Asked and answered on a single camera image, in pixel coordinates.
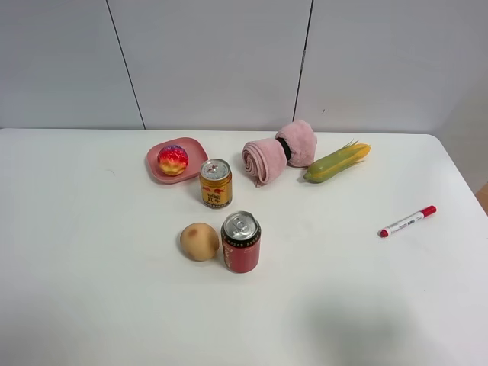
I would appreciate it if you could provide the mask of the pink square plastic plate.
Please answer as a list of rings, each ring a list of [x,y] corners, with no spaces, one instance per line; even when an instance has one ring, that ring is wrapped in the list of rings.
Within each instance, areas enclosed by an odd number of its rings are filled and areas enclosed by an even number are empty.
[[[208,159],[202,145],[190,137],[179,137],[152,147],[146,154],[152,177],[163,184],[175,184],[197,177]]]

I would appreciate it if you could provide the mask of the green yellow toy corn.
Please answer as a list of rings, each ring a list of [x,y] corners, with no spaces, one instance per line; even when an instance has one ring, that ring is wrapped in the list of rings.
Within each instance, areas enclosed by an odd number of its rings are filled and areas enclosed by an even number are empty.
[[[340,172],[360,164],[370,151],[370,145],[351,141],[335,152],[313,162],[303,175],[303,179],[314,184],[328,181]]]

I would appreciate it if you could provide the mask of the tan toy peach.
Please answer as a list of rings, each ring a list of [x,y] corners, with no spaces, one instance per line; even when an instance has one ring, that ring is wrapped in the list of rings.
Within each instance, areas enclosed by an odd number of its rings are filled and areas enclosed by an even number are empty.
[[[180,246],[189,259],[204,262],[215,257],[220,240],[212,226],[206,223],[193,223],[181,232]]]

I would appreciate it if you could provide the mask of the gold energy drink can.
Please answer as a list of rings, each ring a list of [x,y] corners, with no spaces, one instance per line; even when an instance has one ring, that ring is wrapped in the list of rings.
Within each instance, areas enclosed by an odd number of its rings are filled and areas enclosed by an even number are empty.
[[[228,206],[233,199],[232,171],[222,159],[208,159],[200,170],[199,181],[204,204],[220,209]]]

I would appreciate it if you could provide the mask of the red white marker pen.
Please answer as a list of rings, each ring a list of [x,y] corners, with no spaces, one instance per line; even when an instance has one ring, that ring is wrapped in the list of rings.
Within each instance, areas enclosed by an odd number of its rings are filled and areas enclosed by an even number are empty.
[[[377,234],[380,238],[387,238],[392,236],[395,233],[407,228],[408,226],[413,225],[414,223],[425,219],[437,212],[437,207],[435,206],[428,206],[420,211],[417,211],[408,217],[405,217],[395,223],[390,224],[389,226],[380,229]]]

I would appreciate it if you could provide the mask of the red soda can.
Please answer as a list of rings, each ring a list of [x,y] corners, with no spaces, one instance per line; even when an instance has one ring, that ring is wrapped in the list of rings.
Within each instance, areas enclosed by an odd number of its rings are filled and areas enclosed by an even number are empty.
[[[230,214],[221,226],[223,258],[226,267],[235,273],[253,270],[259,260],[262,228],[247,211]]]

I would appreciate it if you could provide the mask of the red yellow toy strawberry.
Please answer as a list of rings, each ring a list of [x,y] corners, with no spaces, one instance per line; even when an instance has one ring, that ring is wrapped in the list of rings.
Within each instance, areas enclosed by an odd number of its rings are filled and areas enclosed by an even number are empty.
[[[178,145],[165,146],[157,155],[158,167],[166,175],[180,175],[188,167],[188,163],[186,150]]]

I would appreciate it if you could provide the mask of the pink rolled towel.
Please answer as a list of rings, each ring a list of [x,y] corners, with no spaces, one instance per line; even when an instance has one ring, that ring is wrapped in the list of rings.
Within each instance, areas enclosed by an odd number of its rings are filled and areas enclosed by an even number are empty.
[[[287,166],[306,168],[314,161],[317,137],[304,120],[282,127],[273,138],[247,142],[242,150],[246,172],[256,187],[272,183]]]

